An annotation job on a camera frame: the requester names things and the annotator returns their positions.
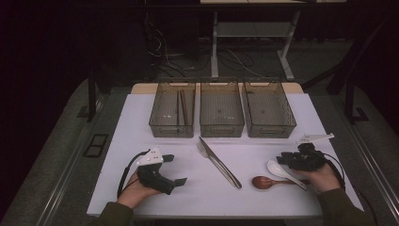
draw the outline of knife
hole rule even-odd
[[[214,164],[216,164],[216,166],[219,166],[221,170],[223,170],[225,173],[227,173],[227,175],[231,178],[231,180],[233,181],[233,183],[236,187],[241,188],[242,185],[238,181],[238,179],[234,176],[234,174],[232,174],[232,172],[226,167],[226,165],[224,165],[224,163],[216,156],[214,151],[212,151],[212,149],[208,146],[208,144],[205,143],[205,141],[202,139],[202,137],[199,137],[199,141],[202,144],[202,146],[204,147],[206,153],[208,153],[211,161]]]

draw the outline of floor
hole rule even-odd
[[[210,76],[210,41],[202,39],[200,42],[198,59],[187,58],[170,48],[157,77]],[[276,55],[282,44],[279,39],[220,40],[219,76],[272,76],[284,81]],[[330,69],[343,59],[350,46],[350,40],[294,41],[287,58],[295,82],[303,84]],[[305,92],[310,94],[326,131],[336,136],[331,143],[347,176],[359,190],[365,211],[370,215],[375,213],[378,225],[397,225],[399,220],[392,214],[386,192],[382,192],[378,180],[381,178],[375,178],[370,172],[362,152],[366,150],[371,154],[392,190],[398,191],[399,180],[395,175],[399,170],[399,138],[360,89],[356,89],[355,107],[363,109],[368,121],[350,124],[343,115],[344,92],[328,95],[328,82],[329,78]],[[88,105],[87,81],[76,89],[1,222],[2,226],[33,225],[34,222],[36,225],[84,225],[93,220],[86,215],[86,210],[130,90],[114,88],[110,94],[98,93],[98,114],[92,122],[87,122],[86,118],[78,117]],[[99,158],[83,157],[83,151],[95,134],[108,134],[103,154]],[[285,223],[289,226],[322,225],[321,219],[287,219]],[[244,222],[242,225],[257,224]]]

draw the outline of hand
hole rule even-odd
[[[140,181],[138,181],[136,172],[132,175],[126,185],[127,187],[125,187],[125,189],[120,194],[117,203],[125,205],[132,209],[136,208],[148,197],[161,193],[160,191],[155,190],[151,187],[146,187],[142,185]]]
[[[322,168],[315,171],[293,170],[293,172],[309,178],[311,184],[314,185],[319,192],[341,188],[334,171],[327,163]]]

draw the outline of metal rail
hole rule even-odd
[[[341,103],[337,98],[332,98],[333,104],[336,106],[337,109],[343,109],[343,103]],[[344,115],[344,113],[340,113],[340,116],[343,118],[349,132],[352,135],[352,138],[357,142],[358,145],[358,152],[363,160],[364,164],[367,167],[367,170],[370,172],[373,180],[375,181],[376,186],[378,187],[379,191],[381,192],[382,197],[384,198],[386,204],[390,208],[393,217],[396,219],[396,222],[399,224],[399,199],[396,195],[395,191],[393,190],[390,182],[385,177],[384,173],[382,172],[381,168],[376,163],[373,155],[371,154],[370,150],[368,149],[366,143],[364,142],[363,138],[361,137],[358,128],[356,125],[351,124],[349,119]]]

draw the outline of wooden spoon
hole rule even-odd
[[[305,185],[310,184],[309,180],[301,180]],[[292,181],[275,181],[265,176],[256,176],[252,178],[252,184],[258,189],[268,189],[274,185],[278,184],[286,184],[286,185],[296,185],[296,183]]]

